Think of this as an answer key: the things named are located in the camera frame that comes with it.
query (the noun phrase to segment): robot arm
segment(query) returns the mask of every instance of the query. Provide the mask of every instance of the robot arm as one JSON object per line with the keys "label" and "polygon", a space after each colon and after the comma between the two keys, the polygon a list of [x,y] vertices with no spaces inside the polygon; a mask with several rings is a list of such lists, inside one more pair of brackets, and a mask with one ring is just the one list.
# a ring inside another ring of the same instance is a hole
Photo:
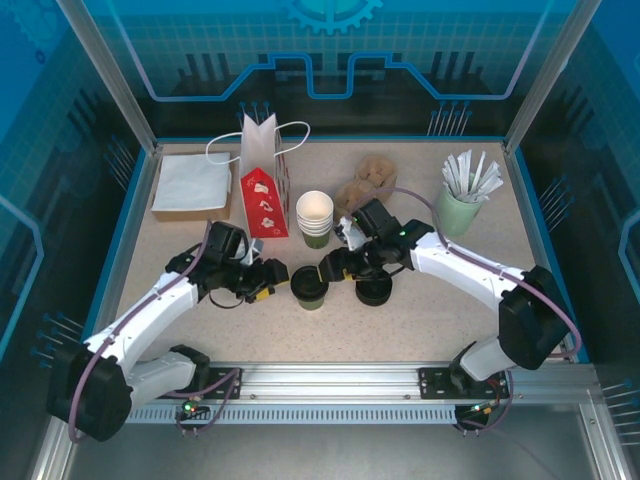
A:
{"label": "robot arm", "polygon": [[97,440],[111,438],[131,410],[150,400],[174,390],[199,391],[207,386],[209,359],[188,347],[174,347],[151,362],[138,360],[158,335],[212,290],[226,288],[241,301],[252,303],[273,293],[289,275],[278,260],[254,260],[255,243],[249,244],[244,231],[216,222],[199,262],[180,278],[198,247],[174,257],[153,288],[118,320],[83,345],[65,345],[56,351],[47,396],[50,414],[69,420],[80,377],[105,340],[109,343],[89,374],[76,415],[77,427]]}
{"label": "robot arm", "polygon": [[[484,381],[515,365],[537,369],[568,333],[566,324],[551,309],[502,277],[509,273],[529,283],[566,310],[553,276],[544,268],[523,272],[454,244],[446,247],[430,225],[411,220],[402,226],[376,199],[354,212],[353,220],[360,231],[348,220],[341,221],[337,233],[348,247],[334,250],[322,260],[319,271],[323,280],[371,280],[388,275],[384,265],[399,264],[451,283],[498,315],[498,335],[472,343],[450,366],[451,381],[461,392],[468,390],[467,384]],[[452,254],[452,246],[502,273],[491,273]]]}

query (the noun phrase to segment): paper bag handle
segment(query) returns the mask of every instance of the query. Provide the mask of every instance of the paper bag handle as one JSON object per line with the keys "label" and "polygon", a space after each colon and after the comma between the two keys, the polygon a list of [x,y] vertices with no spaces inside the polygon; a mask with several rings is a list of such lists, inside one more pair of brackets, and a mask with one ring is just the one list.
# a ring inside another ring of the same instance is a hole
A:
{"label": "paper bag handle", "polygon": [[[289,122],[283,125],[278,125],[274,130],[280,130],[281,128],[288,127],[290,125],[304,125],[305,127],[307,127],[307,133],[305,134],[305,136],[302,138],[302,140],[298,145],[294,145],[291,148],[287,148],[286,150],[282,150],[281,152],[274,153],[273,154],[274,158],[277,157],[278,155],[282,155],[283,153],[292,152],[296,148],[300,148],[302,144],[307,141],[307,139],[309,138],[309,135],[311,135],[311,125],[301,120],[296,120],[295,122]],[[213,140],[211,140],[209,143],[207,143],[207,148],[205,148],[204,154],[207,157],[207,160],[209,161],[209,163],[213,163],[214,165],[227,165],[231,162],[235,162],[236,160],[240,160],[240,155],[230,160],[226,160],[224,162],[212,162],[211,158],[209,157],[209,147],[211,146],[211,144],[213,144],[214,142],[217,142],[218,140],[222,140],[223,138],[236,137],[236,136],[242,136],[242,132],[233,132],[233,133],[227,133],[225,135],[220,135],[219,137],[216,137]]]}

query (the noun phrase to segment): stack of paper cups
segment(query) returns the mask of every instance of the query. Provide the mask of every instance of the stack of paper cups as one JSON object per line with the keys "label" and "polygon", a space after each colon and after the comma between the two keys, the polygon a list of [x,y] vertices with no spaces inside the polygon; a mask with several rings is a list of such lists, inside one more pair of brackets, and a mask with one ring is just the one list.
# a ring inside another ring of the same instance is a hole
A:
{"label": "stack of paper cups", "polygon": [[296,214],[304,243],[311,248],[325,247],[333,227],[331,197],[317,190],[307,192],[296,203]]}

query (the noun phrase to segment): speckled countertop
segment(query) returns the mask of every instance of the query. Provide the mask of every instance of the speckled countertop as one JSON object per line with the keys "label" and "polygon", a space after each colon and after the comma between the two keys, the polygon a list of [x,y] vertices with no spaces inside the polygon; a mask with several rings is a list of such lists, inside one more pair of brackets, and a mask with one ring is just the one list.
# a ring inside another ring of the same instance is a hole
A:
{"label": "speckled countertop", "polygon": [[[458,155],[469,148],[474,150],[474,161],[484,150],[489,160],[502,165],[505,185],[491,195],[458,243],[501,263],[531,268],[531,249],[498,143],[307,143],[287,155],[291,205],[293,208],[307,190],[333,195],[353,178],[356,164],[369,153],[387,155],[396,162],[397,186],[435,200],[447,155]],[[220,145],[215,150],[234,154],[239,145]],[[203,151],[203,145],[164,147],[165,154]],[[199,242],[204,232],[204,222],[157,222],[149,211],[150,201],[119,314],[151,288],[174,255]],[[402,194],[395,193],[387,208],[402,223],[411,218],[431,223],[425,207]],[[300,266],[317,265],[325,254],[341,246],[334,237],[325,249],[307,248],[295,224],[295,212],[292,213],[290,237],[265,240],[262,254],[263,258],[283,261],[290,274]],[[233,193],[230,222],[246,225],[238,188]],[[226,291],[213,295],[221,303],[232,304],[235,300]],[[280,287],[265,301],[235,310],[221,310],[202,301],[175,321],[144,357],[158,356],[169,347],[184,343],[213,361],[448,361],[473,340],[482,340],[496,331],[497,318],[474,298],[435,277],[405,271],[394,278],[389,302],[378,308],[362,305],[355,297],[352,282],[332,284],[324,306],[313,312],[298,306],[288,286]]]}

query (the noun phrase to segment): gear logo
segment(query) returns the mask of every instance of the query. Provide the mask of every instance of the gear logo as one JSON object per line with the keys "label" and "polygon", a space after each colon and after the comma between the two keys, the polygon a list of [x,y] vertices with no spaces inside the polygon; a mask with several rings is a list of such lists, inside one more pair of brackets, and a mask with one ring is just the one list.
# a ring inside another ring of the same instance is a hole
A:
{"label": "gear logo", "polygon": [[9,12],[22,33],[39,50],[46,50],[60,27],[53,0],[0,0],[0,12]]}
{"label": "gear logo", "polygon": [[362,19],[373,18],[373,9],[382,7],[382,0],[283,0],[283,6],[300,27],[333,35],[336,30],[360,28]]}

